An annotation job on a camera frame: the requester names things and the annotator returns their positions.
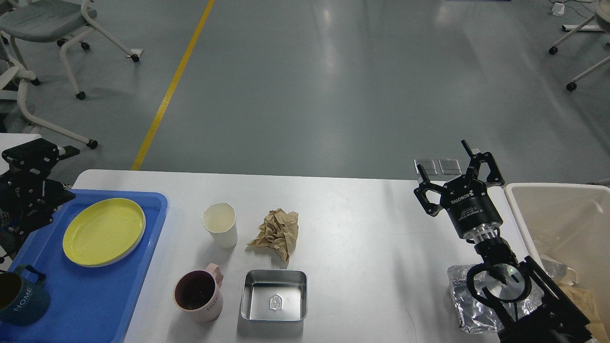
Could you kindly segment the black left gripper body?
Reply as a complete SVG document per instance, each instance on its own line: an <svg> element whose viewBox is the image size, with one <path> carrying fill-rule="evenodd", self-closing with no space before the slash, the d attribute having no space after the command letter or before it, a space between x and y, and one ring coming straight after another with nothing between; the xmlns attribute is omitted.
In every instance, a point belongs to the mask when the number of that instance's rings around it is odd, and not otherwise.
<svg viewBox="0 0 610 343"><path fill-rule="evenodd" d="M2 174L1 224L19 224L34 215L51 216L53 207L44 199L46 181Z"/></svg>

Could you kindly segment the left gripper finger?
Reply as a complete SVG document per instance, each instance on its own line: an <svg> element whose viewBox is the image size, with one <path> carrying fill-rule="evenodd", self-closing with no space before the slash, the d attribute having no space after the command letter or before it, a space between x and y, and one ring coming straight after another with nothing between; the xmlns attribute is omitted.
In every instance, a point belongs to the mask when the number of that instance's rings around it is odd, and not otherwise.
<svg viewBox="0 0 610 343"><path fill-rule="evenodd" d="M51 224L53 222L53 215L57 212L58 208L74 198L75 194L69 191L67 184L62 182L46 182L44 199L49 206L53 207L53 214L51 216L34 215L25 218L19 224L5 224L5 231L13 237L14 247L21 248L29 234Z"/></svg>
<svg viewBox="0 0 610 343"><path fill-rule="evenodd" d="M1 156L12 172L48 177L59 161L79 154L80 150L71 145L58 146L47 140L33 140L6 149Z"/></svg>

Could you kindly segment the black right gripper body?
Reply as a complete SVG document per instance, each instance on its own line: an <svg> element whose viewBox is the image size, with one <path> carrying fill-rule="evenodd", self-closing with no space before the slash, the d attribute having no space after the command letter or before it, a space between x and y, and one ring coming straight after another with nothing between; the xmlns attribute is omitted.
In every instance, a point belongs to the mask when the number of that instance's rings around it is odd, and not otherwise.
<svg viewBox="0 0 610 343"><path fill-rule="evenodd" d="M461 176L446 182L444 188L447 192L441 195L441 206L461 239L472 240L477 227L498 228L503 224L485 182Z"/></svg>

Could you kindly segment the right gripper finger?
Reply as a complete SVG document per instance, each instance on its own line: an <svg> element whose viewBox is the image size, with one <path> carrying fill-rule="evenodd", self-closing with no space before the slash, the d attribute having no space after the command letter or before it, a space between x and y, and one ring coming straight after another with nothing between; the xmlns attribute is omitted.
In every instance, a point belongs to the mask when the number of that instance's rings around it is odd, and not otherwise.
<svg viewBox="0 0 610 343"><path fill-rule="evenodd" d="M440 213L440 211L444 209L444 207L440 203L430 202L429 198L427 197L427 193L433 192L440 195L441 197L444 197L448 194L448 188L444 187L443 185L434 184L430 180L423 165L418 164L416 165L416 168L421 176L421 182L419 182L418 187L414 189L414 195L421 204L425 213L432 217L436 217L436 215L438 215L438 213Z"/></svg>
<svg viewBox="0 0 610 343"><path fill-rule="evenodd" d="M468 182L471 182L472 180L475 180L476 182L483 182L486 187L505 185L505 178L503 178L491 152L480 152L476 149L473 150L470 148L466 140L462 140L460 143L470 157L466 174L463 176L465 180ZM488 175L486 176L485 180L479 178L482 165L485 165L488 170Z"/></svg>

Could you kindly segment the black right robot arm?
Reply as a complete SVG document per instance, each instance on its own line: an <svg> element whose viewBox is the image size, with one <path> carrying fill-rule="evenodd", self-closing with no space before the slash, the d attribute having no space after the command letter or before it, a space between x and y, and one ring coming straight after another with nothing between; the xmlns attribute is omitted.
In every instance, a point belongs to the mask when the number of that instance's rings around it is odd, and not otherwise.
<svg viewBox="0 0 610 343"><path fill-rule="evenodd" d="M494 156L461 144L470 158L465 173L438 185L418 164L414 195L427 215L445 210L460 239L481 256L467 272L469 293L501 321L502 343L587 343L593 338L588 317L531 256L518 261L500 235L503 219L488 189L505 180Z"/></svg>

